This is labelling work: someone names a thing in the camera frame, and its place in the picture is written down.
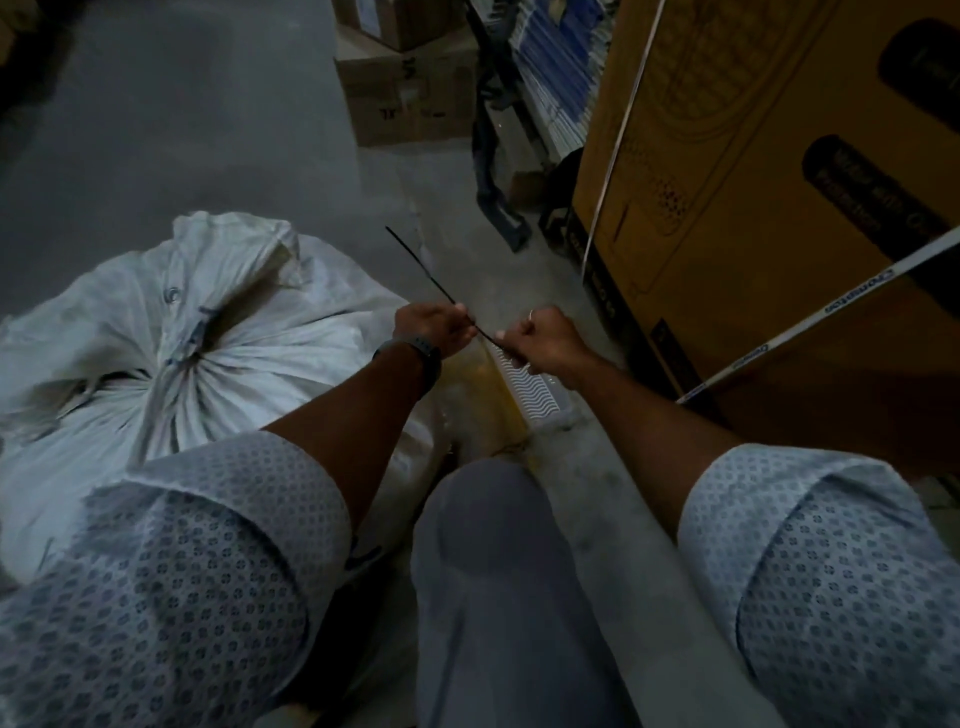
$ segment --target white plastic sheet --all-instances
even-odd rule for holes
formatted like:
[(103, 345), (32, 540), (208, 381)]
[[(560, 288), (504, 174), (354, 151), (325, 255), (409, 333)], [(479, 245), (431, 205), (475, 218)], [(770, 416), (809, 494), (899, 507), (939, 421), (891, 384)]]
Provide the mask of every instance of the white plastic sheet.
[[(94, 488), (257, 429), (348, 378), (390, 337), (404, 303), (289, 223), (198, 212), (174, 222), (172, 240), (109, 260), (8, 319), (0, 563), (29, 583), (69, 545)], [(358, 562), (401, 540), (443, 437), (424, 398), (360, 528)]]

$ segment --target gray fabric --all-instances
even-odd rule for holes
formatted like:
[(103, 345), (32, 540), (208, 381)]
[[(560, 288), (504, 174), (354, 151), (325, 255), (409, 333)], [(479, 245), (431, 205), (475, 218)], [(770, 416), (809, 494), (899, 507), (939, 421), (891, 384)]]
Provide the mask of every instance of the gray fabric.
[(960, 725), (960, 566), (886, 463), (733, 449), (691, 492), (680, 548), (791, 725)]
[(0, 723), (250, 725), (296, 673), (347, 559), (324, 470), (242, 435), (154, 461), (85, 513), (66, 557), (0, 603)]
[(418, 725), (638, 726), (545, 493), (516, 465), (446, 478), (414, 532)]

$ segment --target patterned shirt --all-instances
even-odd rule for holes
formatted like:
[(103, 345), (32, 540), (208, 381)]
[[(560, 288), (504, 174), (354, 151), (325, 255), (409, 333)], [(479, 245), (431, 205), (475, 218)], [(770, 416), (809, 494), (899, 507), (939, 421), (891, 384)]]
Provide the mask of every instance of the patterned shirt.
[[(0, 603), (0, 722), (250, 725), (348, 557), (323, 469), (258, 432), (153, 461), (85, 508), (68, 554)], [(960, 570), (889, 466), (734, 449), (691, 492), (680, 549), (790, 723), (957, 720)]]

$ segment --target gray pants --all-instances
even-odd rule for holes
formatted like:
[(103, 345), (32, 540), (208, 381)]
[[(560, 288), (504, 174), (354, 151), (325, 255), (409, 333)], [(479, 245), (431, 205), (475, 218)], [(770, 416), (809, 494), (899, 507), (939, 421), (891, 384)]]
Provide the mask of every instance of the gray pants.
[(420, 728), (639, 726), (546, 494), (521, 467), (468, 465), (414, 531)]

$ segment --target white strapping band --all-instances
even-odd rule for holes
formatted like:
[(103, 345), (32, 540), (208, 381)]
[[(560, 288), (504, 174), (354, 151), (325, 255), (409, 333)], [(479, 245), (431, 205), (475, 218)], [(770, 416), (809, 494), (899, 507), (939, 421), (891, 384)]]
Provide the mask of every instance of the white strapping band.
[(726, 369), (717, 372), (703, 384), (691, 389), (685, 395), (680, 397), (677, 400), (677, 404), (683, 404), (684, 402), (690, 401), (701, 392), (703, 392), (708, 387), (712, 387), (718, 381), (726, 379), (728, 376), (733, 374), (736, 370), (744, 367), (752, 361), (756, 361), (761, 358), (767, 352), (772, 352), (778, 346), (785, 344), (790, 341), (790, 339), (796, 337), (797, 335), (803, 333), (808, 328), (813, 328), (819, 324), (824, 319), (829, 318), (837, 311), (846, 308), (848, 305), (861, 299), (863, 296), (866, 296), (868, 293), (876, 291), (880, 286), (886, 285), (891, 280), (897, 279), (902, 276), (904, 273), (909, 273), (914, 268), (916, 268), (921, 263), (926, 263), (935, 255), (939, 255), (943, 251), (948, 251), (950, 248), (954, 247), (957, 243), (960, 243), (960, 227), (954, 228), (950, 232), (945, 232), (943, 235), (938, 237), (936, 240), (932, 240), (926, 245), (924, 245), (919, 250), (911, 253), (902, 260), (898, 260), (896, 263), (891, 265), (889, 268), (877, 273), (872, 278), (864, 280), (860, 285), (852, 288), (847, 291), (843, 296), (831, 301), (825, 305), (820, 310), (815, 313), (807, 316), (801, 322), (796, 324), (794, 327), (787, 329), (782, 334), (774, 336), (766, 344), (761, 344), (752, 352), (744, 354), (739, 359), (733, 362)]
[(604, 201), (607, 199), (607, 188), (610, 186), (610, 177), (613, 175), (613, 167), (616, 165), (616, 157), (620, 154), (620, 144), (623, 142), (623, 134), (627, 131), (627, 122), (630, 121), (630, 112), (634, 110), (634, 101), (636, 100), (636, 90), (640, 88), (640, 82), (643, 80), (643, 71), (647, 67), (647, 58), (650, 56), (650, 49), (653, 48), (654, 38), (657, 37), (657, 28), (660, 26), (660, 17), (663, 15), (663, 6), (666, 0), (660, 0), (657, 5), (657, 14), (654, 15), (654, 24), (650, 26), (650, 35), (647, 36), (647, 46), (643, 49), (643, 56), (640, 57), (640, 68), (636, 70), (634, 78), (634, 87), (630, 91), (630, 101), (627, 102), (627, 110), (623, 114), (623, 121), (620, 122), (620, 131), (616, 135), (616, 141), (613, 144), (613, 154), (610, 156), (610, 163), (607, 165), (607, 176), (604, 177), (603, 186), (600, 188), (600, 198), (597, 200), (597, 208), (593, 211), (593, 221), (590, 223), (590, 234), (587, 236), (587, 248), (584, 250), (584, 260), (580, 266), (580, 280), (587, 279), (587, 258), (590, 255), (590, 248), (593, 247), (593, 236), (597, 232), (597, 221), (600, 220), (600, 212), (603, 210)]

